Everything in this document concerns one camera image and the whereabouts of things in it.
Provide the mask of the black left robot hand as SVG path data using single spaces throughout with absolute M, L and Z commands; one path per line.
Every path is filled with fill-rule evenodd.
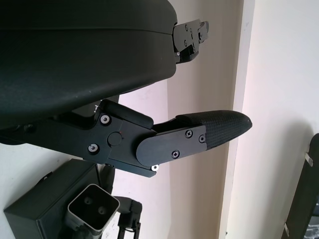
M 230 110 L 151 117 L 110 101 L 175 74 L 209 23 L 178 24 L 166 0 L 3 0 L 0 141 L 32 144 L 145 177 L 247 132 Z

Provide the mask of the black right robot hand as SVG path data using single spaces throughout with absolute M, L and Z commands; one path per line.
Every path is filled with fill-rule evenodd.
M 123 239 L 126 231 L 133 232 L 134 239 L 138 239 L 141 229 L 140 218 L 143 210 L 142 204 L 127 197 L 116 196 L 115 198 L 120 202 L 120 206 L 117 210 L 117 212 L 120 213 L 117 239 Z

